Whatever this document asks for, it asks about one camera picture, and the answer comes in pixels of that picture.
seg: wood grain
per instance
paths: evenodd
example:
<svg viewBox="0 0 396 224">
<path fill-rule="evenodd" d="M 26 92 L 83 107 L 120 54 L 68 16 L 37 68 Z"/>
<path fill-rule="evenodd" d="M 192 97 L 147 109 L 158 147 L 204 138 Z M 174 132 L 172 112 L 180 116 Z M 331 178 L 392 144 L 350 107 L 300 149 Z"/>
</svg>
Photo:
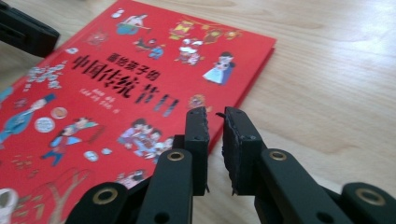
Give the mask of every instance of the wood grain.
<svg viewBox="0 0 396 224">
<path fill-rule="evenodd" d="M 56 28 L 62 44 L 110 0 L 6 1 Z M 393 1 L 140 1 L 277 38 L 242 104 L 268 147 L 292 153 L 319 184 L 366 182 L 396 196 L 396 6 Z M 39 62 L 0 43 L 0 91 Z M 250 197 L 231 196 L 217 143 L 211 193 L 193 223 L 259 223 Z"/>
</svg>

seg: illustrated figure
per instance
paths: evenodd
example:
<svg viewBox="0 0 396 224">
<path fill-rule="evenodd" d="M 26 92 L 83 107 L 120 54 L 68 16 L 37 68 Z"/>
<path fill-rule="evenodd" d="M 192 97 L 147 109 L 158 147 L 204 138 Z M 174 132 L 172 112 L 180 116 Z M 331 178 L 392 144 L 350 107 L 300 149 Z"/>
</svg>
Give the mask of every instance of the illustrated figure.
<svg viewBox="0 0 396 224">
<path fill-rule="evenodd" d="M 157 40 L 155 38 L 145 41 L 142 37 L 134 42 L 136 45 L 136 50 L 139 52 L 154 49 L 156 47 L 156 43 Z"/>
<path fill-rule="evenodd" d="M 205 96 L 202 94 L 195 94 L 189 100 L 189 109 L 194 109 L 200 106 L 205 106 Z M 212 106 L 206 107 L 206 112 L 212 111 Z"/>
<path fill-rule="evenodd" d="M 219 61 L 215 63 L 215 67 L 204 74 L 204 78 L 208 81 L 225 85 L 230 78 L 230 75 L 235 67 L 235 64 L 231 61 L 233 55 L 230 52 L 223 52 Z"/>
<path fill-rule="evenodd" d="M 145 157 L 145 159 L 153 159 L 152 162 L 157 164 L 158 159 L 160 158 L 161 154 L 165 152 L 166 150 L 172 149 L 174 137 L 168 137 L 163 143 L 157 143 L 155 145 L 155 152 L 148 153 Z"/>
<path fill-rule="evenodd" d="M 18 204 L 18 193 L 14 189 L 0 189 L 0 223 L 11 223 L 12 212 Z"/>
<path fill-rule="evenodd" d="M 198 49 L 203 45 L 203 41 L 196 39 L 184 39 L 179 48 L 180 54 L 175 61 L 188 63 L 189 65 L 196 65 L 201 59 L 198 54 Z"/>
<path fill-rule="evenodd" d="M 8 87 L 5 90 L 3 90 L 2 92 L 0 92 L 0 108 L 1 108 L 1 103 L 3 103 L 3 101 L 5 101 L 7 99 L 7 97 L 12 94 L 13 89 L 12 87 Z"/>
<path fill-rule="evenodd" d="M 151 28 L 145 27 L 143 25 L 143 19 L 148 15 L 142 14 L 137 16 L 131 16 L 123 22 L 118 24 L 117 34 L 119 35 L 135 35 L 140 28 L 151 30 Z"/>
<path fill-rule="evenodd" d="M 158 129 L 153 129 L 150 135 L 145 137 L 139 137 L 134 141 L 137 145 L 137 150 L 134 152 L 139 157 L 142 157 L 143 153 L 155 152 L 155 145 L 160 140 L 163 133 Z"/>
<path fill-rule="evenodd" d="M 65 129 L 61 130 L 61 132 L 49 144 L 52 149 L 48 153 L 43 155 L 41 159 L 54 157 L 55 159 L 52 163 L 52 166 L 56 166 L 61 158 L 64 156 L 67 146 L 81 142 L 81 139 L 72 136 L 72 134 L 73 128 L 71 126 L 67 126 Z"/>
<path fill-rule="evenodd" d="M 143 132 L 143 128 L 146 126 L 146 120 L 137 119 L 132 123 L 131 126 L 132 127 L 126 130 L 118 139 L 118 142 L 125 145 L 127 149 L 132 148 L 132 145 L 137 136 Z"/>
<path fill-rule="evenodd" d="M 163 56 L 164 45 L 157 45 L 157 40 L 155 38 L 152 38 L 149 41 L 144 41 L 143 38 L 139 38 L 139 40 L 135 41 L 134 44 L 136 45 L 136 50 L 138 52 L 149 50 L 149 58 L 158 60 L 161 56 Z"/>
<path fill-rule="evenodd" d="M 164 45 L 159 45 L 151 50 L 151 53 L 148 55 L 149 58 L 158 60 L 161 56 L 163 56 L 163 47 Z"/>
<path fill-rule="evenodd" d="M 219 37 L 221 37 L 223 32 L 220 29 L 210 30 L 206 33 L 204 37 L 205 44 L 213 44 L 218 42 Z"/>
<path fill-rule="evenodd" d="M 181 21 L 177 23 L 177 27 L 175 29 L 169 30 L 171 36 L 170 39 L 179 40 L 180 38 L 184 38 L 188 36 L 188 31 L 194 28 L 194 23 L 191 21 Z"/>
<path fill-rule="evenodd" d="M 117 177 L 116 183 L 122 184 L 127 189 L 131 189 L 138 183 L 142 182 L 145 179 L 145 175 L 145 170 L 136 170 L 127 176 L 125 176 L 125 174 L 120 174 Z"/>
<path fill-rule="evenodd" d="M 91 128 L 96 125 L 98 125 L 96 122 L 93 122 L 88 118 L 79 118 L 79 119 L 75 119 L 75 123 L 67 127 L 70 127 L 72 130 L 72 134 L 75 134 L 82 129 Z"/>
<path fill-rule="evenodd" d="M 28 110 L 11 117 L 6 122 L 4 130 L 0 132 L 0 149 L 4 148 L 3 143 L 10 135 L 21 133 L 26 129 L 36 110 L 41 109 L 53 99 L 55 99 L 55 95 L 51 93 L 34 102 Z"/>
</svg>

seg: book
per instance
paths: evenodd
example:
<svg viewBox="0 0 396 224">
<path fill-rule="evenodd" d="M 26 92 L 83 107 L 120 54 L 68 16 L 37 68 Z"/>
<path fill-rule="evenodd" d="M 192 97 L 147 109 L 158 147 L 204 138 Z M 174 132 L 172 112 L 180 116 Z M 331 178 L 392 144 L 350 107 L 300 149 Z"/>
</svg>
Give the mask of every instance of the book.
<svg viewBox="0 0 396 224">
<path fill-rule="evenodd" d="M 215 113 L 242 103 L 275 42 L 115 2 L 0 93 L 1 220 L 60 223 L 97 184 L 132 188 L 184 133 L 192 108 L 206 108 L 212 148 Z"/>
</svg>

